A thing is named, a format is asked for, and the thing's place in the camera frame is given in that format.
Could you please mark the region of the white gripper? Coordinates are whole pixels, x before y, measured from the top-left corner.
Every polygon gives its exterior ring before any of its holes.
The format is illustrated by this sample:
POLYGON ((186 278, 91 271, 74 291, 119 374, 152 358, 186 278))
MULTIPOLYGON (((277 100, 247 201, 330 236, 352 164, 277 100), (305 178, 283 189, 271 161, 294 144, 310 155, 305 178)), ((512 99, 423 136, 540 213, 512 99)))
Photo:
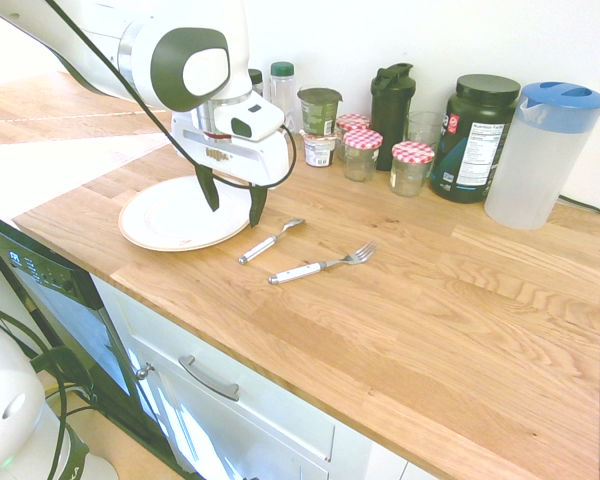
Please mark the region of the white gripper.
POLYGON ((268 189, 263 185, 280 181, 290 167, 284 134, 278 130, 260 141, 237 136, 212 138, 194 124, 190 113, 172 114, 171 134, 197 162, 196 177, 213 212, 219 208, 219 194, 212 169, 256 184, 249 187, 249 225, 256 227, 267 200, 268 189))

